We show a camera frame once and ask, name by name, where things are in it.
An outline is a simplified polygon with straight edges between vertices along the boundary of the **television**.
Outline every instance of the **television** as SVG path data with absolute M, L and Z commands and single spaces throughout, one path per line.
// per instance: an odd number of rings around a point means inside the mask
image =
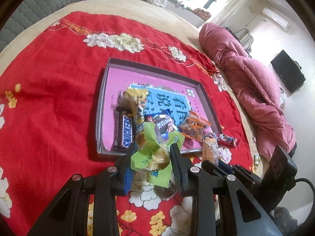
M 271 64 L 290 93 L 302 87 L 305 77 L 301 67 L 284 50 L 271 61 Z

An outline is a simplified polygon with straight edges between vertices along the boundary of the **red bedspread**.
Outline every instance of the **red bedspread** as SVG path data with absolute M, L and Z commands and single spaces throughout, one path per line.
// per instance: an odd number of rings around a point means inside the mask
M 92 35 L 102 32 L 129 34 L 138 38 L 144 49 L 132 53 L 137 48 L 124 46 L 124 40 L 111 47 L 106 35 L 103 39 Z M 169 46 L 182 54 L 172 56 Z M 17 236 L 26 235 L 73 174 L 90 176 L 113 164 L 93 161 L 99 81 L 109 57 L 156 66 L 201 82 L 223 132 L 239 139 L 239 148 L 230 150 L 230 163 L 251 167 L 239 111 L 230 95 L 220 92 L 210 77 L 216 70 L 206 56 L 136 21 L 74 12 L 40 34 L 1 76 L 0 183 L 6 178 L 8 195 L 0 196 L 0 211 L 8 216 L 8 209 L 1 205 L 5 202 L 10 208 L 10 198 L 12 207 L 6 221 Z M 21 84 L 20 91 L 15 91 L 16 84 Z M 117 198 L 121 235 L 187 234 L 190 208 L 190 197 L 183 200 L 175 195 L 161 200 L 153 186 L 136 178 L 130 196 Z

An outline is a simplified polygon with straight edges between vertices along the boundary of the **mattress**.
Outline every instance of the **mattress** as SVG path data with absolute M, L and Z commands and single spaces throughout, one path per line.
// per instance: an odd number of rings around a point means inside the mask
M 0 31 L 0 51 L 29 26 L 77 1 L 80 0 L 24 0 Z
M 0 74 L 3 73 L 10 62 L 12 62 L 13 59 L 18 55 L 18 53 L 22 51 L 28 44 L 30 44 L 42 31 L 44 31 L 55 21 L 73 11 L 84 11 L 93 14 L 117 15 L 128 19 L 137 20 L 140 23 L 149 25 L 159 31 L 169 33 L 177 37 L 183 43 L 201 51 L 198 41 L 198 29 L 184 19 L 180 18 L 175 13 L 164 8 L 160 8 L 139 0 L 80 1 L 67 5 L 66 7 L 54 12 L 53 14 L 47 16 L 46 18 L 40 20 L 39 22 L 21 32 L 0 53 Z M 251 154 L 257 154 L 258 152 L 254 141 L 254 133 L 249 118 L 241 108 L 236 96 L 229 86 L 227 91 L 239 109 L 242 123 L 249 142 Z M 267 164 L 263 166 L 260 162 L 259 167 L 256 169 L 256 174 L 262 175 L 266 168 Z

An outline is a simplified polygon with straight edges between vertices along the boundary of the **beige bed sheet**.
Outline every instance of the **beige bed sheet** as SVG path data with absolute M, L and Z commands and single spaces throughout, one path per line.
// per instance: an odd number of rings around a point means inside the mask
M 13 59 L 30 44 L 41 32 L 55 21 L 68 15 L 73 11 L 84 11 L 93 14 L 118 15 L 125 18 L 139 21 L 145 25 L 151 26 L 159 31 L 169 33 L 187 45 L 202 51 L 199 45 L 199 31 L 193 25 L 180 18 L 175 13 L 164 8 L 139 0 L 90 0 L 72 3 L 59 11 L 40 20 L 28 29 L 19 34 L 1 53 L 0 53 L 0 74 Z M 251 154 L 257 154 L 257 146 L 253 141 L 253 130 L 248 117 L 240 107 L 232 89 L 228 87 L 228 92 L 236 103 L 242 118 L 242 123 L 246 131 L 247 139 L 250 145 Z M 260 162 L 256 168 L 256 174 L 261 176 L 266 166 Z

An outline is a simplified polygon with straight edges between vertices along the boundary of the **pink comforter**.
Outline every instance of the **pink comforter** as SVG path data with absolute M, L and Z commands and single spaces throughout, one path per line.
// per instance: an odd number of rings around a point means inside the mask
M 199 33 L 199 42 L 224 71 L 251 118 L 259 153 L 270 159 L 276 145 L 289 153 L 296 139 L 293 127 L 279 107 L 280 88 L 275 76 L 262 63 L 248 57 L 240 43 L 222 27 L 205 24 Z

